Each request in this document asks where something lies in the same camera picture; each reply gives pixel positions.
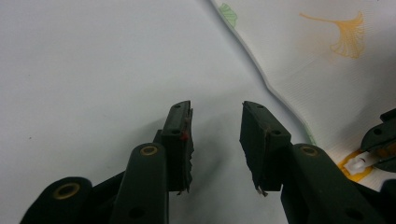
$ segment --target black metal bracket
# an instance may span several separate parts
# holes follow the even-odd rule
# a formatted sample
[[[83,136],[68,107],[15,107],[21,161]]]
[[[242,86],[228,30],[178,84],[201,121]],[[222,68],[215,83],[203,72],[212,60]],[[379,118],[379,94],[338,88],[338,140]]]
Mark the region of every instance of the black metal bracket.
[[[125,172],[92,187],[82,177],[49,185],[28,209],[31,223],[168,223],[168,192],[189,190],[192,109],[173,105],[153,143],[136,147]]]
[[[374,152],[380,162],[376,168],[396,173],[396,109],[380,116],[383,123],[370,129],[361,140],[361,150]]]
[[[381,192],[349,181],[319,147],[293,145],[263,105],[243,103],[240,142],[256,189],[280,190],[289,223],[391,223],[396,180]]]

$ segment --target green marking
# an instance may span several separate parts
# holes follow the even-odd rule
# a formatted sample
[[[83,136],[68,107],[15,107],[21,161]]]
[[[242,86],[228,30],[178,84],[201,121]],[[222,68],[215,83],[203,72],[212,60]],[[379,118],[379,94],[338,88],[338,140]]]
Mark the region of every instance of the green marking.
[[[309,140],[311,141],[311,144],[316,146],[317,142],[315,141],[314,135],[311,133],[311,130],[309,130],[309,128],[307,126],[304,126],[304,127],[305,127],[306,133],[308,134]]]
[[[236,13],[225,3],[219,7],[221,15],[225,18],[225,20],[230,23],[230,25],[235,28],[236,25],[236,19],[238,18],[236,16]]]

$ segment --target circular joint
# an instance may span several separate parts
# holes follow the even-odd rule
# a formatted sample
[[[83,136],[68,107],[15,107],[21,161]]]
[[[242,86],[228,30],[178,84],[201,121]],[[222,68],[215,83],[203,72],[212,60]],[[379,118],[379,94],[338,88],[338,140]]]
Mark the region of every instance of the circular joint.
[[[271,131],[271,133],[273,133],[274,135],[280,135],[280,134],[282,134],[282,132],[281,132],[281,131],[278,131],[278,130],[273,130],[273,131]]]
[[[55,191],[53,191],[52,197],[56,200],[64,200],[68,199],[79,191],[80,186],[78,183],[67,183],[63,184]]]
[[[358,211],[358,210],[356,210],[356,209],[347,208],[345,213],[346,213],[347,216],[349,216],[349,217],[351,217],[351,218],[353,218],[355,220],[358,220],[358,221],[364,220],[363,213]]]
[[[382,131],[380,129],[374,129],[374,134],[375,135],[381,135]]]
[[[135,207],[129,211],[129,217],[132,219],[138,219],[143,217],[146,211],[141,207]]]
[[[317,156],[318,151],[314,147],[303,146],[300,150],[307,156]]]
[[[143,147],[140,149],[140,154],[143,156],[152,156],[158,152],[157,147]]]

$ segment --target white plastic part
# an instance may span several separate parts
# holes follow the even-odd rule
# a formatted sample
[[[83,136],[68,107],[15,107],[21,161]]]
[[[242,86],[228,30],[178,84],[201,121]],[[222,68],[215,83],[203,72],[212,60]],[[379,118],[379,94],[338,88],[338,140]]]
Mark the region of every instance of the white plastic part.
[[[357,157],[350,159],[344,167],[349,171],[351,175],[362,173],[366,167],[376,164],[379,161],[374,153],[363,152]]]

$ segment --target white surface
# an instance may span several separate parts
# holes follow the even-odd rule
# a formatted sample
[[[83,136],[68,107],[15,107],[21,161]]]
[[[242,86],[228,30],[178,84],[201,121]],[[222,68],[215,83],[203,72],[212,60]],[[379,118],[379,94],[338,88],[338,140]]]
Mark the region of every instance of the white surface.
[[[170,223],[286,223],[258,195],[238,142],[242,102],[306,142],[208,1],[7,1],[0,7],[0,223],[50,183],[125,169],[171,105],[194,108],[191,193]]]
[[[396,107],[395,1],[213,2],[237,15],[232,30],[267,86],[335,162]],[[340,36],[343,47],[333,50]],[[390,178],[396,174],[375,169],[360,183],[380,190]]]
[[[364,170],[378,163],[380,158],[374,154],[374,152],[363,152],[355,158],[349,159],[349,161],[344,165],[347,171],[351,175],[363,173]]]

